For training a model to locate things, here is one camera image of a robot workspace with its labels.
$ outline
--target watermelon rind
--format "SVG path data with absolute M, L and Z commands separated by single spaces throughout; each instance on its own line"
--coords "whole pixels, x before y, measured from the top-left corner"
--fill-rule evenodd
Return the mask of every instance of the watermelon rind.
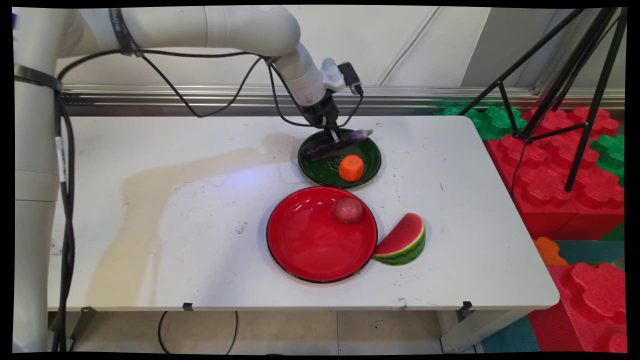
M 424 223 L 422 224 L 422 231 L 418 238 L 411 243 L 411 245 L 407 246 L 403 250 L 393 252 L 391 254 L 375 254 L 373 258 L 381 261 L 382 263 L 388 265 L 403 265 L 407 264 L 420 255 L 422 250 L 424 249 L 426 232 L 424 228 Z

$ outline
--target tripod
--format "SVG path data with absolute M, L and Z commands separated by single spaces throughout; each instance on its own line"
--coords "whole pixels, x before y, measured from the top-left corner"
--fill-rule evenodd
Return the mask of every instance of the tripod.
M 536 45 L 534 45 L 529 51 L 527 51 L 520 59 L 518 59 L 512 66 L 510 66 L 507 71 L 502 73 L 491 85 L 489 85 L 484 91 L 480 93 L 466 108 L 462 109 L 458 115 L 464 115 L 469 110 L 471 110 L 477 103 L 480 102 L 487 94 L 489 94 L 492 90 L 498 87 L 500 90 L 500 95 L 502 96 L 502 101 L 504 101 L 504 107 L 509 117 L 509 121 L 511 123 L 511 129 L 513 130 L 513 136 L 516 138 L 523 139 L 526 146 L 528 143 L 532 143 L 535 140 L 539 140 L 542 138 L 547 138 L 554 135 L 559 135 L 562 133 L 566 133 L 568 131 L 582 129 L 582 136 L 580 137 L 580 141 L 578 143 L 578 148 L 575 152 L 575 156 L 573 158 L 573 163 L 571 166 L 571 170 L 569 171 L 569 176 L 567 178 L 566 184 L 564 186 L 564 190 L 566 192 L 571 192 L 573 188 L 573 183 L 575 182 L 575 177 L 578 173 L 578 168 L 580 167 L 580 162 L 582 161 L 582 156 L 584 155 L 584 150 L 587 146 L 587 142 L 589 140 L 589 134 L 591 133 L 591 128 L 593 127 L 593 123 L 596 119 L 596 113 L 598 108 L 600 107 L 600 101 L 602 100 L 602 96 L 604 94 L 605 87 L 607 86 L 607 82 L 609 80 L 609 76 L 611 75 L 611 69 L 613 68 L 613 64 L 616 60 L 616 55 L 618 53 L 618 49 L 620 48 L 620 44 L 622 43 L 622 37 L 625 32 L 625 27 L 627 26 L 627 8 L 624 7 L 620 11 L 620 15 L 614 21 L 611 26 L 617 23 L 616 30 L 613 35 L 613 39 L 611 40 L 611 45 L 609 46 L 609 52 L 607 53 L 607 57 L 605 58 L 604 65 L 602 67 L 602 72 L 600 73 L 600 79 L 598 80 L 598 84 L 596 86 L 595 93 L 593 95 L 593 100 L 591 101 L 591 107 L 589 108 L 589 113 L 587 115 L 587 119 L 585 122 L 581 124 L 577 124 L 574 126 L 569 126 L 564 129 L 551 131 L 549 133 L 545 133 L 538 136 L 533 136 L 533 134 L 540 126 L 542 119 L 544 119 L 545 115 L 549 108 L 553 106 L 553 111 L 556 111 L 564 97 L 568 93 L 569 89 L 573 85 L 575 78 L 577 78 L 580 70 L 587 63 L 589 57 L 593 54 L 595 49 L 598 47 L 604 35 L 611 29 L 606 29 L 607 24 L 613 18 L 616 10 L 618 8 L 602 8 L 596 15 L 595 19 L 585 32 L 585 34 L 580 39 L 580 42 L 577 44 L 576 48 L 573 50 L 566 63 L 563 65 L 560 73 L 557 75 L 556 80 L 553 82 L 551 87 L 549 88 L 548 93 L 544 96 L 540 105 L 538 106 L 538 110 L 531 117 L 528 125 L 524 128 L 523 131 L 519 131 L 515 119 L 513 117 L 513 112 L 511 111 L 511 106 L 509 105 L 509 99 L 507 98 L 507 93 L 504 89 L 504 85 L 502 82 L 509 77 L 517 68 L 519 68 L 525 61 L 527 61 L 536 51 L 540 50 L 549 40 L 551 40 L 554 36 L 556 36 L 562 29 L 564 29 L 573 19 L 575 19 L 578 15 L 580 15 L 584 9 L 576 9 L 572 11 L 566 18 L 564 18 L 556 27 L 554 27 L 548 34 L 546 34 Z

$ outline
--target purple eggplant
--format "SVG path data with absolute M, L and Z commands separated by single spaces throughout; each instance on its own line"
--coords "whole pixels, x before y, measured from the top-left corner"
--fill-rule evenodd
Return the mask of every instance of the purple eggplant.
M 340 141 L 334 142 L 329 137 L 313 140 L 302 148 L 302 156 L 310 160 L 318 160 L 334 154 L 335 151 L 347 146 L 356 145 L 366 140 L 373 130 L 358 130 L 350 133 L 341 133 Z

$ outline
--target white table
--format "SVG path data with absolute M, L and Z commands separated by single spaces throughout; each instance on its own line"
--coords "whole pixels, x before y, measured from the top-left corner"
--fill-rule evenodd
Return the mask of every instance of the white table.
M 442 337 L 462 350 L 559 295 L 466 117 L 357 117 L 382 166 L 350 189 L 380 239 L 407 212 L 427 244 L 405 266 L 371 261 L 333 284 L 287 275 L 265 233 L 282 198 L 315 185 L 297 151 L 315 132 L 276 117 L 79 117 L 76 269 L 69 311 L 474 310 Z M 63 213 L 54 222 L 49 309 L 58 306 Z

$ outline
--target green plate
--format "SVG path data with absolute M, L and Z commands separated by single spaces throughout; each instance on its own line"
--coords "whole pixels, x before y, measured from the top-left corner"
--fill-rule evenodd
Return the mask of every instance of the green plate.
M 340 129 L 341 134 L 350 133 L 352 131 L 353 130 Z M 303 174 L 315 183 L 332 186 L 334 188 L 352 188 L 373 179 L 373 177 L 378 173 L 378 170 L 380 170 L 382 155 L 380 155 L 378 146 L 373 142 L 373 140 L 371 140 L 371 138 L 368 138 L 359 144 L 345 147 L 344 149 L 339 150 L 337 155 L 334 156 L 314 161 L 304 158 L 301 153 L 302 148 L 310 141 L 322 136 L 326 136 L 324 131 L 311 135 L 302 143 L 300 149 L 298 149 L 298 166 L 300 166 L 300 170 L 302 170 Z M 357 155 L 362 159 L 362 161 L 364 161 L 364 172 L 358 181 L 346 181 L 338 174 L 340 162 L 347 155 Z

